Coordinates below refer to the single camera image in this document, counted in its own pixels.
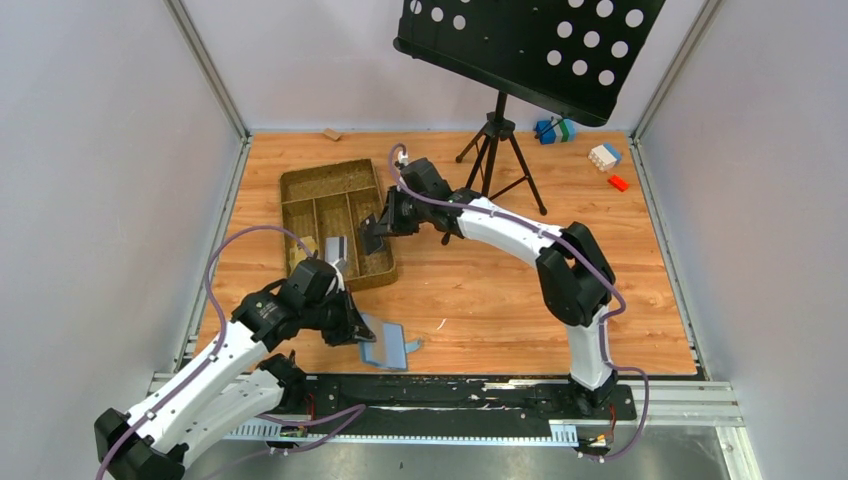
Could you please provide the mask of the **black card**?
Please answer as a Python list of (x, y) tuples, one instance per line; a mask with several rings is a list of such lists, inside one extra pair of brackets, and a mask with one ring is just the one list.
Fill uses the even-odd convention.
[(376, 233), (377, 226), (378, 221), (374, 213), (365, 217), (358, 226), (359, 238), (366, 256), (383, 252), (386, 249), (385, 239)]

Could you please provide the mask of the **gold credit card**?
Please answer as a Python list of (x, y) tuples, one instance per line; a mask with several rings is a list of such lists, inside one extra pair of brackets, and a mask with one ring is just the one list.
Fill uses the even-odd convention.
[(317, 251), (318, 247), (312, 236), (295, 240), (288, 253), (288, 271), (292, 273), (302, 260), (312, 257)]

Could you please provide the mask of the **blue leather card holder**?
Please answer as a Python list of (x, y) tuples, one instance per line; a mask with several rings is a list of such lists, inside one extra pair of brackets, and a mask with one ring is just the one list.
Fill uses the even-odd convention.
[(386, 322), (368, 314), (363, 314), (362, 318), (376, 340), (358, 344), (360, 361), (381, 370), (406, 372), (408, 356), (422, 347), (423, 339), (407, 341), (404, 327), (399, 323)]

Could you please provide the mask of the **silver credit card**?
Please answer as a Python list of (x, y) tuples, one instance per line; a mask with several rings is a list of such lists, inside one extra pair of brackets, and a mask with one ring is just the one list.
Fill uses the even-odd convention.
[(330, 236), (325, 239), (323, 259), (335, 264), (348, 259), (349, 242), (346, 236)]

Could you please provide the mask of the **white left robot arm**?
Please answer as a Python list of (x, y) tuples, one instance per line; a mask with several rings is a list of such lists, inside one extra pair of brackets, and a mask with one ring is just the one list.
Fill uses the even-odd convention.
[(343, 275), (317, 258), (248, 294), (215, 339), (163, 387), (125, 412), (94, 424), (96, 476), (180, 479), (207, 449), (247, 420), (309, 398), (293, 355), (276, 353), (302, 330), (330, 346), (372, 342)]

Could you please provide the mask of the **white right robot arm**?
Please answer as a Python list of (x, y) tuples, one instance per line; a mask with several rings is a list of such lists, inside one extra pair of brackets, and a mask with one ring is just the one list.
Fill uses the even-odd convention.
[(389, 168), (396, 183), (379, 219), (366, 225), (365, 237), (409, 236), (427, 223), (533, 267), (546, 308), (566, 327), (576, 397), (592, 407), (603, 405), (617, 381), (600, 333), (615, 275), (591, 231), (579, 222), (561, 227), (533, 221), (472, 189), (453, 189), (426, 158), (391, 162)]

